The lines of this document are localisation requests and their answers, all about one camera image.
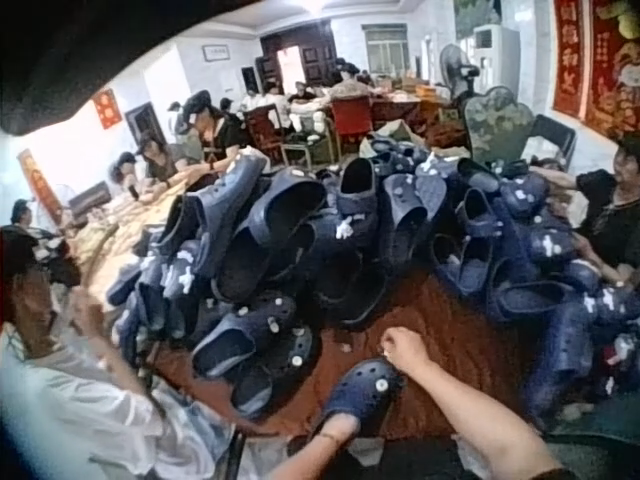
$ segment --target ceiling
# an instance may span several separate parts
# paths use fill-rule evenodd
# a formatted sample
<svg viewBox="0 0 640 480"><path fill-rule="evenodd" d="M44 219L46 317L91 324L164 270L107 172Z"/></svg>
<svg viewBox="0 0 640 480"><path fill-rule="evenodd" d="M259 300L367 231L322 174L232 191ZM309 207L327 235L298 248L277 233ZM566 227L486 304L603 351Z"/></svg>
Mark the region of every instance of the ceiling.
<svg viewBox="0 0 640 480"><path fill-rule="evenodd" d="M307 15L309 11L304 8L304 3L313 3L314 0L263 0L262 2L240 8L233 12L225 13L213 20L220 23L236 25L250 29L260 30L288 17ZM358 7L398 7L400 0L326 0L323 11L332 9L358 8Z"/></svg>

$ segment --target chair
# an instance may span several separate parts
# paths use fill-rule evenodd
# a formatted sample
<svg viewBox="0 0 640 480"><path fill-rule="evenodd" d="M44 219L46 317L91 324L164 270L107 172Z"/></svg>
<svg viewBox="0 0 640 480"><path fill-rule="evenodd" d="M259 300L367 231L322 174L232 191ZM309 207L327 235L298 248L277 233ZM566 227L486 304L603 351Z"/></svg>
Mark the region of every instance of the chair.
<svg viewBox="0 0 640 480"><path fill-rule="evenodd" d="M529 133L529 138L536 137L541 137L558 147L559 153L562 155L562 158L558 158L558 160L564 170L567 170L576 146L576 131L546 115L538 114Z"/></svg>
<svg viewBox="0 0 640 480"><path fill-rule="evenodd" d="M331 101L333 121L336 128L338 162L342 160L342 139L354 137L359 141L373 130L371 101L369 97L338 98Z"/></svg>
<svg viewBox="0 0 640 480"><path fill-rule="evenodd" d="M464 122L473 159L491 164L519 160L533 126L533 113L507 87L491 88L464 104Z"/></svg>
<svg viewBox="0 0 640 480"><path fill-rule="evenodd" d="M271 159L282 161L280 146L284 143L284 133L274 126L270 117L277 118L278 125L282 125L278 110L273 104L255 108L244 114L247 130L256 148Z"/></svg>

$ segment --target window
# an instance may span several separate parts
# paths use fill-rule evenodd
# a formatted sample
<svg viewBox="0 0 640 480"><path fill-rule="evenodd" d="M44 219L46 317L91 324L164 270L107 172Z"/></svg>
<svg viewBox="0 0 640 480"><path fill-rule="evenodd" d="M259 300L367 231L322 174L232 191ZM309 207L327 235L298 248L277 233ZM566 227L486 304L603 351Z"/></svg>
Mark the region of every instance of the window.
<svg viewBox="0 0 640 480"><path fill-rule="evenodd" d="M405 24L363 25L369 72L377 75L404 75L411 70Z"/></svg>

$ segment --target black shirt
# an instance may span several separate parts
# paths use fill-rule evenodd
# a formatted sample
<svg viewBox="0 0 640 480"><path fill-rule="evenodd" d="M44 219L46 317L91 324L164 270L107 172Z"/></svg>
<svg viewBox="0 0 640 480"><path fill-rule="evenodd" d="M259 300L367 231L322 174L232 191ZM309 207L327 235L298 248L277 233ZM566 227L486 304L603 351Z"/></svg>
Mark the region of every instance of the black shirt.
<svg viewBox="0 0 640 480"><path fill-rule="evenodd" d="M246 147L247 136L244 130L242 130L239 122L225 118L222 121L222 126L216 133L214 146L217 150L224 152L227 148L231 148L236 145L240 148Z"/></svg>
<svg viewBox="0 0 640 480"><path fill-rule="evenodd" d="M313 93L305 90L302 95L300 95L299 93L291 95L289 97L289 103L293 103L294 100L313 100L315 98L317 97Z"/></svg>
<svg viewBox="0 0 640 480"><path fill-rule="evenodd" d="M626 263L640 266L640 200L613 205L616 180L605 170L578 175L578 190L589 201L587 216L578 228L593 250L613 268Z"/></svg>

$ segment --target brown tablecloth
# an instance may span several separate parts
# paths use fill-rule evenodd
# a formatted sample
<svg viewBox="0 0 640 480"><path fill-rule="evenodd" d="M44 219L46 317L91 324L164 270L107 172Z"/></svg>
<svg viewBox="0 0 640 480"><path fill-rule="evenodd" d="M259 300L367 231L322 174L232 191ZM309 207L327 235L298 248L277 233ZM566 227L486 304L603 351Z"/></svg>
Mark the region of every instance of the brown tablecloth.
<svg viewBox="0 0 640 480"><path fill-rule="evenodd" d="M421 272L396 287L384 311L368 330L351 334L350 353L343 352L335 342L334 332L323 331L323 351L313 373L285 407L260 425L243 422L234 415L228 385L194 380L188 353L163 348L156 367L172 384L252 433L305 434L339 378L359 361L378 354L379 339L386 328L402 325L420 332L432 358L449 372L517 408L523 362L513 332L492 327L473 308L446 294L435 278ZM392 406L381 431L387 439L450 433L450 426L433 401L411 382Z"/></svg>

